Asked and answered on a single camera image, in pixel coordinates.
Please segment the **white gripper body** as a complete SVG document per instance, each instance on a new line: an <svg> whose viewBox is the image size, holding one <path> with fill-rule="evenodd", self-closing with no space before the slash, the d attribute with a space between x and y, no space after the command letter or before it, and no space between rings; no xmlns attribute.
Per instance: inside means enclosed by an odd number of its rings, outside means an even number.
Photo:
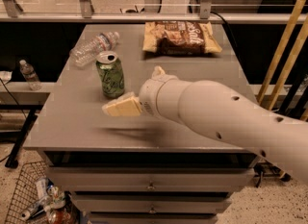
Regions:
<svg viewBox="0 0 308 224"><path fill-rule="evenodd" d="M148 79L139 93L142 110L148 115L179 122L178 103L187 86L187 81L174 75L164 74Z"/></svg>

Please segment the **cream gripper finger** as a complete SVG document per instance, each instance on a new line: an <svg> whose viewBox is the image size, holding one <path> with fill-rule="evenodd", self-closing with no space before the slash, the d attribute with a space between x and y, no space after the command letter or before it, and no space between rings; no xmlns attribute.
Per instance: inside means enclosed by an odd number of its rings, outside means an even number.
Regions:
<svg viewBox="0 0 308 224"><path fill-rule="evenodd" d="M128 92L102 106L108 116L140 116L141 104L134 92Z"/></svg>
<svg viewBox="0 0 308 224"><path fill-rule="evenodd" d="M156 77L156 76L160 76L160 75L165 75L165 71L159 66L156 65L154 67L153 73L152 73L152 77Z"/></svg>

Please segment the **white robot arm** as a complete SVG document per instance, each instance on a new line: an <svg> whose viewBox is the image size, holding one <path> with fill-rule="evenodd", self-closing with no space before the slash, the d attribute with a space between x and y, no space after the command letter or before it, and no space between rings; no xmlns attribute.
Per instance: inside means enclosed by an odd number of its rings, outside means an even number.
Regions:
<svg viewBox="0 0 308 224"><path fill-rule="evenodd" d="M308 183L308 123L268 111L214 81L187 82L157 66L139 93L102 107L109 116L146 113L246 149Z"/></svg>

